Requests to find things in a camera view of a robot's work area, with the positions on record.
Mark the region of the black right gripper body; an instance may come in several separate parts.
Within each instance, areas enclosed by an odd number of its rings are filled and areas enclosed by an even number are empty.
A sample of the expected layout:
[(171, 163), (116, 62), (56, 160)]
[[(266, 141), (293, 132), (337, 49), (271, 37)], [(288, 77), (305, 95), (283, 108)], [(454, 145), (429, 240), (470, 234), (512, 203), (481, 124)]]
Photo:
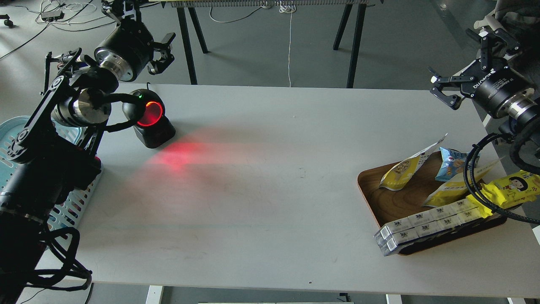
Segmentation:
[(483, 71), (475, 60), (460, 73), (465, 74), (476, 76), (476, 81), (471, 83), (474, 94), (470, 99), (494, 119), (505, 116), (513, 119), (536, 118), (532, 85), (509, 66)]

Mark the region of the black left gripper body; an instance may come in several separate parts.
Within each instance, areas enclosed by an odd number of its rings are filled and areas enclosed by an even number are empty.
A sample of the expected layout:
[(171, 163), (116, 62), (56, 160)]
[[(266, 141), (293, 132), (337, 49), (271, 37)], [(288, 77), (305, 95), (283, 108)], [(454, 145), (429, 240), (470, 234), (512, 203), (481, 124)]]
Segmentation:
[(154, 58), (153, 41), (144, 23), (123, 20), (96, 48), (94, 57), (119, 81), (134, 81)]

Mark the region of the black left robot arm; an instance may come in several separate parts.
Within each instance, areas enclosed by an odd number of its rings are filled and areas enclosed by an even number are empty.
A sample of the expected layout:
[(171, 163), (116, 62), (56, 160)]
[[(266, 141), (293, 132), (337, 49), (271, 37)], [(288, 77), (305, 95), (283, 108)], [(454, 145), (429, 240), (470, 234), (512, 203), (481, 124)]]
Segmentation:
[(17, 168), (1, 192), (2, 304), (16, 303), (25, 288), (57, 290), (66, 277), (84, 280), (70, 292), (89, 287), (92, 273), (76, 260), (79, 231), (51, 231), (49, 215), (101, 173), (97, 149), (104, 133), (133, 128), (151, 149), (174, 137), (155, 92), (116, 92), (120, 81), (134, 81), (144, 67), (162, 73), (174, 60), (174, 37), (156, 42), (144, 23), (123, 19), (93, 57), (81, 49), (60, 56), (57, 77), (6, 151)]

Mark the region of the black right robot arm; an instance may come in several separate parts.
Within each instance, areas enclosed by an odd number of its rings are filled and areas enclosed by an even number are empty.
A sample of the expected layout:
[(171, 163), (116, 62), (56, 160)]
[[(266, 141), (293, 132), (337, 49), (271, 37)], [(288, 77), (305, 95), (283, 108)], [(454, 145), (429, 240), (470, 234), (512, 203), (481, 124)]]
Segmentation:
[(452, 76), (433, 69), (430, 92), (453, 110), (468, 98), (493, 119), (511, 141), (509, 156), (523, 171), (539, 166), (521, 158), (521, 149), (539, 144), (539, 2), (498, 0), (495, 8), (466, 31), (479, 50), (476, 58)]

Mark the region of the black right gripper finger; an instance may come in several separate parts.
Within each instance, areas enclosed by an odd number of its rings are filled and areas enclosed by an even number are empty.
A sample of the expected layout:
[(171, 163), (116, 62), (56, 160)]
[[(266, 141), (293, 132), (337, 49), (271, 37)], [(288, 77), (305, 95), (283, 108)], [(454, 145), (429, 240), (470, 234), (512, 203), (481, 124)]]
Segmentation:
[(489, 71), (495, 67), (506, 67), (508, 60), (521, 52), (521, 43), (501, 27), (480, 33), (475, 33), (471, 29), (466, 29), (465, 32), (468, 37), (480, 44), (477, 61), (483, 71)]
[[(443, 77), (432, 67), (428, 67), (428, 71), (432, 74), (431, 82), (433, 84), (430, 92), (436, 98), (441, 100), (445, 105), (449, 106), (453, 110), (460, 108), (462, 101), (465, 98), (470, 98), (474, 94), (474, 89), (471, 83), (476, 81), (476, 76), (473, 75), (459, 75)], [(458, 88), (460, 94), (446, 95), (443, 93), (445, 88)]]

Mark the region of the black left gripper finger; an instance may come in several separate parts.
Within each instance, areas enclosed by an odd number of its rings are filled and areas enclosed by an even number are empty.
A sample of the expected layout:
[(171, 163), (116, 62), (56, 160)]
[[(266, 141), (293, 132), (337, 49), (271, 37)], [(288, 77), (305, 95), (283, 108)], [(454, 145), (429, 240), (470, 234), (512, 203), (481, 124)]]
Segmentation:
[(147, 71), (151, 75), (158, 75), (163, 73), (174, 61), (174, 55), (170, 50), (161, 50), (160, 58), (156, 60), (150, 60), (147, 65)]
[(175, 38), (175, 33), (167, 33), (161, 41), (152, 42), (152, 49), (154, 52), (170, 52), (170, 44)]

